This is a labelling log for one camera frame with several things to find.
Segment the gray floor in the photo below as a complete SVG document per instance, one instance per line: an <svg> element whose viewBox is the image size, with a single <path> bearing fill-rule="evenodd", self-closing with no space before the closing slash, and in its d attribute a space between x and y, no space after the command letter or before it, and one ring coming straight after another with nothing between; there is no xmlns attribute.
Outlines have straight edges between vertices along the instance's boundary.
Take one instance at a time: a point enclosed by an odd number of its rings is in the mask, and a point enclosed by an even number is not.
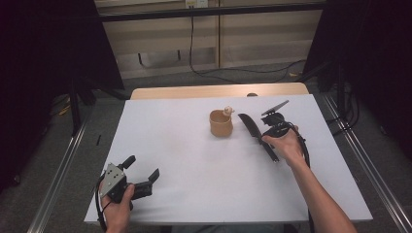
<svg viewBox="0 0 412 233"><path fill-rule="evenodd" d="M256 70L278 69L284 65L260 65L247 67ZM290 68L291 73L301 71L303 64ZM283 78L284 73L257 74L240 71L219 71L213 76L225 77L238 83L273 83ZM285 77L283 82L295 78ZM126 90L138 87L228 84L215 78L199 77L192 72L167 76L154 76L125 80ZM318 101L326 119L332 118L323 94L317 90L316 81L307 84ZM95 185L106 159L121 116L123 101L96 91L97 103L93 107L82 106L82 113L91 113L85 134L69 167L62 187L58 192L47 224L40 232L101 232L98 226L83 223L92 188ZM21 174L21 184L4 190L0 196L0 232L27 232L33 217L48 191L60 161L71 140L70 113L52 118L42 143L31 157ZM365 150L388 184L405 212L412 215L412 162L400 151L396 142L381 134L379 122L364 106L360 105L360 121L354 129ZM340 134L335 137L360 191L369 207L373 220L356 223L359 232L399 232L381 197L364 172L351 147ZM296 224L299 232L309 232L307 223ZM132 226L130 232L159 232L156 226Z"/></svg>

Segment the forearm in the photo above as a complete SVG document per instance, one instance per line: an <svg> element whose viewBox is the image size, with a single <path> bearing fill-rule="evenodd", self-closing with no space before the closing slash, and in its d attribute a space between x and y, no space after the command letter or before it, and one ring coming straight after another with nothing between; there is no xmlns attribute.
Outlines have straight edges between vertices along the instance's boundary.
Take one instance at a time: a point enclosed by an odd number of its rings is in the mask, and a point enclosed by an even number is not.
<svg viewBox="0 0 412 233"><path fill-rule="evenodd" d="M304 159L296 159L290 162L290 165L314 220L316 231L357 232L346 214L318 182Z"/></svg>

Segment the horizontal bar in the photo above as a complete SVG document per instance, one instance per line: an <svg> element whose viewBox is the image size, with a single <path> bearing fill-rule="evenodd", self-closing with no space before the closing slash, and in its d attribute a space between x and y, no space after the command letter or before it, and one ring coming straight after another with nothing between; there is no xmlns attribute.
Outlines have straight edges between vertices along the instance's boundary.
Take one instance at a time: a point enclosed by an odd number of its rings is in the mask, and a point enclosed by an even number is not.
<svg viewBox="0 0 412 233"><path fill-rule="evenodd" d="M156 18L172 17L208 17L221 15L241 15L241 14L258 14L273 12L297 12L297 11L315 11L327 8L338 8L357 4L357 2L309 2L309 3L291 3L291 4L274 4L248 7L216 7L216 8L196 8L196 9L179 9L142 13L124 13L124 14L102 14L91 17L53 17L51 20L65 20L75 22L108 22L108 21L127 21Z"/></svg>

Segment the hand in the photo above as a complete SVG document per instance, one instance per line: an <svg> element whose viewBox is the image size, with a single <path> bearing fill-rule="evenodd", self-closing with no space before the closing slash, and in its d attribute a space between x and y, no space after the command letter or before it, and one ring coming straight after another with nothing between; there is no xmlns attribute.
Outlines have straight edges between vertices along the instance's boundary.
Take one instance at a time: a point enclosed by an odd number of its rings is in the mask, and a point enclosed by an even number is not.
<svg viewBox="0 0 412 233"><path fill-rule="evenodd" d="M261 138L265 143L271 144L277 151L286 159L289 166L296 161L304 160L303 151L297 140L297 135L292 129L289 129L288 133L281 138L273 138L270 136L263 136Z"/></svg>
<svg viewBox="0 0 412 233"><path fill-rule="evenodd" d="M130 200L134 194L134 185L130 184L124 195L121 199L120 203L111 202L110 197L107 195L101 198L101 206L104 209L104 216L107 222L107 231L106 232L126 232L127 226L130 219Z"/></svg>

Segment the person's right hand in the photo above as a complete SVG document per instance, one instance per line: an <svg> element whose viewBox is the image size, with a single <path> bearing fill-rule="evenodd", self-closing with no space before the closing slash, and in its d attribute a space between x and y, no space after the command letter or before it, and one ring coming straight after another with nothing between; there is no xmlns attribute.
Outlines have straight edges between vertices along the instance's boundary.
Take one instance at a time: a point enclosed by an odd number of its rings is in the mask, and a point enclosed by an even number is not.
<svg viewBox="0 0 412 233"><path fill-rule="evenodd" d="M294 162L302 161L302 159L304 161L302 148L297 140L296 133L294 133L292 129L289 129L288 133L280 138L273 138L265 135L261 139L274 146L286 159L289 166L292 166Z"/></svg>

